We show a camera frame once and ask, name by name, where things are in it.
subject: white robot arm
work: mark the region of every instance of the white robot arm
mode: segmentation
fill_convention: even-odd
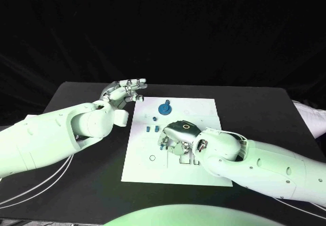
[[[169,139],[177,146],[168,146]],[[177,155],[188,154],[192,148],[208,173],[252,190],[326,207],[326,164],[290,150],[227,131],[211,128],[201,131],[188,121],[168,125],[159,145]]]
[[[126,126],[129,101],[143,101],[136,93],[146,79],[113,82],[100,100],[42,114],[0,132],[0,179],[48,166],[110,134],[113,125]]]

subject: small blue part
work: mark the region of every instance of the small blue part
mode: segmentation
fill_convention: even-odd
[[[168,115],[172,112],[171,101],[166,100],[165,104],[159,106],[159,113],[162,115]]]

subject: white paper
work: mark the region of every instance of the white paper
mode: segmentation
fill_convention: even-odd
[[[168,99],[172,113],[161,115],[159,106]],[[166,150],[161,150],[158,140],[162,130],[168,124],[179,120],[192,122],[201,130],[207,127],[221,129],[215,100],[146,97],[145,102],[136,103],[122,181],[233,186],[230,179],[213,176],[201,163],[194,164],[192,153],[181,159]],[[156,125],[159,125],[159,132],[155,132]]]

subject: wire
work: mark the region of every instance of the wire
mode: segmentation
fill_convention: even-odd
[[[325,219],[325,220],[326,220],[326,218],[325,218],[325,217],[322,217],[322,216],[316,215],[315,213],[311,213],[309,211],[305,211],[305,210],[302,210],[301,208],[298,208],[298,207],[292,206],[290,204],[288,204],[286,202],[283,202],[283,201],[282,201],[282,200],[279,200],[278,198],[273,198],[273,199],[275,199],[275,200],[278,200],[279,202],[282,202],[283,204],[289,205],[289,206],[290,206],[290,207],[293,207],[295,209],[301,210],[302,212],[309,213],[309,214],[315,215],[316,217],[319,217],[319,218],[322,218],[322,219]]]
[[[318,205],[315,203],[311,203],[311,204],[314,204],[318,208],[321,208],[324,211],[326,211],[326,209],[321,205]]]
[[[64,170],[61,176],[58,177],[57,181],[51,184],[51,186],[50,186],[42,192],[40,192],[35,196],[32,196],[31,198],[25,199],[24,201],[21,201],[21,202],[18,202],[18,203],[9,205],[9,206],[0,207],[0,209],[8,208],[8,207],[11,207],[11,206],[15,206],[15,205],[21,204],[22,202],[25,202],[25,201],[34,199],[38,195],[41,195],[41,194],[42,194],[42,193],[54,186],[54,184],[60,181],[61,177],[64,176],[64,174],[65,174],[65,172],[67,172],[67,170],[68,170],[70,163],[68,163],[68,166],[67,166],[67,168],[65,168],[65,170]]]
[[[61,171],[63,168],[65,167],[65,165],[67,165],[67,163],[68,163],[68,161],[70,161],[71,158],[73,158],[73,157],[70,156],[68,159],[67,159],[67,161],[65,161],[65,163],[64,163],[64,165],[63,165],[61,168],[58,169],[58,171],[52,174],[52,176],[51,176],[51,177],[50,177],[40,185],[37,185],[34,188],[31,188],[27,192],[24,192],[24,193],[19,194],[18,196],[15,196],[15,197],[12,197],[11,199],[8,199],[6,201],[0,202],[0,205],[5,204],[5,203],[8,203],[8,202],[12,201],[14,199],[19,198],[22,195],[28,194],[28,193],[29,193],[31,191],[34,191],[44,183],[47,183],[47,182],[51,180],[51,178],[60,173],[60,171]]]

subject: black table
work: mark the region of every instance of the black table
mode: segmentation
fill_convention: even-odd
[[[103,83],[65,82],[45,112],[96,101],[106,86]],[[149,97],[214,98],[224,130],[326,162],[283,89],[151,85],[140,93]],[[67,174],[55,186],[31,201],[2,209],[0,218],[103,224],[143,208],[188,203],[243,210],[286,225],[326,223],[236,183],[234,187],[215,187],[122,182],[135,103],[129,103],[125,109],[130,112],[127,127],[115,126],[109,137],[76,154]],[[0,183],[2,200],[44,181],[61,164],[5,178]],[[312,204],[288,202],[326,216]]]

